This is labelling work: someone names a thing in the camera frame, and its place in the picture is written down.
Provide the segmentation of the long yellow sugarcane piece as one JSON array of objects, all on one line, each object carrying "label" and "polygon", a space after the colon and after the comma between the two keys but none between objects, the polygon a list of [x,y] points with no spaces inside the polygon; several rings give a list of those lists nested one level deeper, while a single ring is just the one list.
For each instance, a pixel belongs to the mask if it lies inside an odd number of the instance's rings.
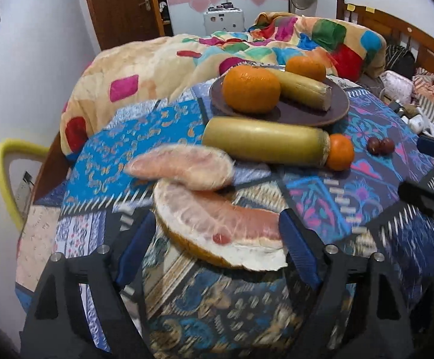
[{"label": "long yellow sugarcane piece", "polygon": [[233,117],[210,119],[202,143],[239,160],[306,167],[324,166],[331,149],[318,128]]}]

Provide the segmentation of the short yellow sugarcane piece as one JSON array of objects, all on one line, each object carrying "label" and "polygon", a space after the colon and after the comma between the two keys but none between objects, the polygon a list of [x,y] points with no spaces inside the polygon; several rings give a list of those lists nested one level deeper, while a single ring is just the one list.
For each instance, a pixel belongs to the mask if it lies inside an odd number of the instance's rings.
[{"label": "short yellow sugarcane piece", "polygon": [[266,67],[280,83],[281,94],[291,101],[298,102],[318,111],[329,111],[332,88],[320,81],[291,72]]}]

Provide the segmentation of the white bottle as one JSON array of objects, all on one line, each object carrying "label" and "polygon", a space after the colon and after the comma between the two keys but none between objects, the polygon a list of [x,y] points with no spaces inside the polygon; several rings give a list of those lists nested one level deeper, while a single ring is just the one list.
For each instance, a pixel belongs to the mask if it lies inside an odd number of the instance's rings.
[{"label": "white bottle", "polygon": [[420,135],[425,128],[424,119],[421,114],[417,114],[411,118],[402,116],[401,120],[409,127],[409,129],[415,134]]}]

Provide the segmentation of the pink patterned pillow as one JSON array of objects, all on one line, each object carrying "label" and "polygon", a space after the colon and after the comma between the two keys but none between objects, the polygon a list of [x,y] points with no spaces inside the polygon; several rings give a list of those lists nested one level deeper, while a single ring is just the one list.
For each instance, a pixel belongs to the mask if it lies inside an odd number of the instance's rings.
[{"label": "pink patterned pillow", "polygon": [[413,82],[393,71],[384,71],[379,79],[383,84],[383,95],[391,101],[407,105],[412,100]]}]

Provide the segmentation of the wooden headboard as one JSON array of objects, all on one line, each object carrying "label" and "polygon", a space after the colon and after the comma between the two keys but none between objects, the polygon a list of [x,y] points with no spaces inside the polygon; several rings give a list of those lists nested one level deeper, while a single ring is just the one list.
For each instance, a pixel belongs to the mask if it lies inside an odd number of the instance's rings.
[{"label": "wooden headboard", "polygon": [[413,24],[382,10],[354,5],[345,0],[336,0],[336,18],[356,20],[357,24],[382,35],[387,41],[401,43],[416,49],[416,67],[434,73],[434,38]]}]

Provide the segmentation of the pomelo segment peeled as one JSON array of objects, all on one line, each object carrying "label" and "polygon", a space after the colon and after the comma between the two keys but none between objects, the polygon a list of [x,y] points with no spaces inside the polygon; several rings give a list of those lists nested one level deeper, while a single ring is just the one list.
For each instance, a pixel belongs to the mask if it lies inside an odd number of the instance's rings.
[{"label": "pomelo segment peeled", "polygon": [[232,183],[234,160],[217,148],[164,144],[131,159],[123,171],[142,180],[167,179],[193,191],[216,191]]}]

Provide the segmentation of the medium orange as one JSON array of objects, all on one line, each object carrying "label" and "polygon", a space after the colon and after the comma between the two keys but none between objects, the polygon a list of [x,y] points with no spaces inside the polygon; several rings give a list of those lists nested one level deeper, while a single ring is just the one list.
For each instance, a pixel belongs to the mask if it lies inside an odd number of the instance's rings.
[{"label": "medium orange", "polygon": [[326,78],[325,66],[304,55],[290,57],[286,62],[285,71],[320,82]]}]

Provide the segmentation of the blue patterned bed cover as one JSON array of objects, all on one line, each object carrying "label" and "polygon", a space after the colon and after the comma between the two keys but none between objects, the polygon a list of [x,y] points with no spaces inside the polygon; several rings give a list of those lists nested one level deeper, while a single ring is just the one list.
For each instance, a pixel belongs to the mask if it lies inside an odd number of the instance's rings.
[{"label": "blue patterned bed cover", "polygon": [[215,85],[83,147],[22,358],[434,358],[434,157],[363,88],[331,131],[218,113]]}]

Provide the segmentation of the yellow chair frame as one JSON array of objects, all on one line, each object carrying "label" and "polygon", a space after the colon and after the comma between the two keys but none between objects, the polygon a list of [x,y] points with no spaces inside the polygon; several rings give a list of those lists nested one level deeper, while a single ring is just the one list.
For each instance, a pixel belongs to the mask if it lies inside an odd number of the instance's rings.
[{"label": "yellow chair frame", "polygon": [[39,156],[45,158],[49,148],[40,144],[34,144],[22,139],[4,139],[0,143],[0,193],[7,209],[7,212],[16,226],[18,232],[24,228],[24,219],[21,216],[7,175],[6,156],[9,154],[20,153],[29,156]]}]

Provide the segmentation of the colourful patchwork blanket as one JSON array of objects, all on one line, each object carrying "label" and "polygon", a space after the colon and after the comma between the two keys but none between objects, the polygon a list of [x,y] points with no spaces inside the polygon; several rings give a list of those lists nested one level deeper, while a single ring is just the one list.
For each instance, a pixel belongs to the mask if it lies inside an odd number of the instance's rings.
[{"label": "colourful patchwork blanket", "polygon": [[284,12],[261,13],[243,33],[180,34],[116,46],[100,52],[77,81],[61,115],[61,149],[74,160],[118,109],[174,101],[245,61],[283,66],[303,54],[328,74],[357,81],[362,74],[383,72],[386,47],[382,35],[359,24]]}]

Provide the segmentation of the large orange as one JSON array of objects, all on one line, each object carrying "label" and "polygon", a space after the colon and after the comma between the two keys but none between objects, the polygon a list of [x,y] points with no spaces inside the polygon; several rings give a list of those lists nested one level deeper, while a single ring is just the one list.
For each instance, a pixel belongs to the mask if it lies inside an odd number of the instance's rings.
[{"label": "large orange", "polygon": [[223,78],[225,103],[241,113],[269,113],[279,103],[278,78],[261,67],[235,66]]}]

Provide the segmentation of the white box appliance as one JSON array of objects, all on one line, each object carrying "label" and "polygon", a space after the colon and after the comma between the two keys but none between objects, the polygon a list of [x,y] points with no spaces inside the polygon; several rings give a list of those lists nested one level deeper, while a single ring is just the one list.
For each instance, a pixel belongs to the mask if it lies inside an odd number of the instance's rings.
[{"label": "white box appliance", "polygon": [[203,13],[204,27],[207,35],[218,31],[244,32],[244,11],[234,7],[231,2],[216,7],[209,7]]}]

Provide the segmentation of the dark red jujube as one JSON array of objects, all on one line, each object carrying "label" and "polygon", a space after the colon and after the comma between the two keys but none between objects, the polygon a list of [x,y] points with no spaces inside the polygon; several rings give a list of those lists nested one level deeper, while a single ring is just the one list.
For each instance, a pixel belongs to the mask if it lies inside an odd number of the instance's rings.
[{"label": "dark red jujube", "polygon": [[372,136],[367,140],[366,149],[369,152],[369,154],[371,154],[372,156],[379,156],[381,153],[380,145],[381,145],[380,139]]},{"label": "dark red jujube", "polygon": [[381,139],[379,142],[379,153],[382,156],[388,156],[395,151],[395,143],[390,138]]}]

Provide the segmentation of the small orange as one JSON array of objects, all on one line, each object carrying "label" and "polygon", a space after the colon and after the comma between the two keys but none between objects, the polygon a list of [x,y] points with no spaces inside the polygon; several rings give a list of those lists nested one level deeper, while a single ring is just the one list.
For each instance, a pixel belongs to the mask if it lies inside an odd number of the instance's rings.
[{"label": "small orange", "polygon": [[330,135],[330,152],[326,159],[326,166],[334,171],[350,169],[355,152],[352,141],[342,134]]}]

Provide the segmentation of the black striped bag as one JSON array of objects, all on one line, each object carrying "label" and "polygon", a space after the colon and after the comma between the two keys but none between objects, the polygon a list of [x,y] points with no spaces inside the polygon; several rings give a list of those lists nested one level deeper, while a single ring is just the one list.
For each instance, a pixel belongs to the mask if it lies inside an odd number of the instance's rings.
[{"label": "black striped bag", "polygon": [[416,59],[409,47],[390,44],[386,48],[386,70],[395,72],[409,80],[416,70]]}]

